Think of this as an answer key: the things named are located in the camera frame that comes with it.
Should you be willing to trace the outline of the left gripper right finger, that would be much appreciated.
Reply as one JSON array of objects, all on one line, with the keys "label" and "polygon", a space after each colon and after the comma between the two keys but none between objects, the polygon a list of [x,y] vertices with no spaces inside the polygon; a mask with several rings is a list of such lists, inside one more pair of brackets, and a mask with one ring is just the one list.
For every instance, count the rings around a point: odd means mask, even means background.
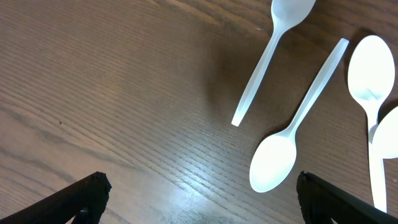
[{"label": "left gripper right finger", "polygon": [[306,224],[397,224],[396,217],[309,172],[299,174],[296,191]]}]

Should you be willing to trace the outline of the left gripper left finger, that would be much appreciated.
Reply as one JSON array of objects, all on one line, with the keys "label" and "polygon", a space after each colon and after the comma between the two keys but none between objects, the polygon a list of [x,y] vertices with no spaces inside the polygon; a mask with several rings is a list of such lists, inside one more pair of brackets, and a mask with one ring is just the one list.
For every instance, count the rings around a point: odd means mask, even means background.
[{"label": "left gripper left finger", "polygon": [[112,186],[105,173],[84,179],[6,218],[1,223],[92,223],[100,222]]}]

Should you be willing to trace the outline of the white plastic spoon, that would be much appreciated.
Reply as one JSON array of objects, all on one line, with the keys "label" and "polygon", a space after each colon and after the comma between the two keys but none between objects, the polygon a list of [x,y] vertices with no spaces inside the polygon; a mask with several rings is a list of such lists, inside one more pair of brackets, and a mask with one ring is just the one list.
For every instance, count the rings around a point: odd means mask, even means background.
[{"label": "white plastic spoon", "polygon": [[310,14],[314,5],[315,0],[272,0],[273,33],[243,91],[231,121],[232,125],[239,126],[247,113],[282,35],[300,24]]}]

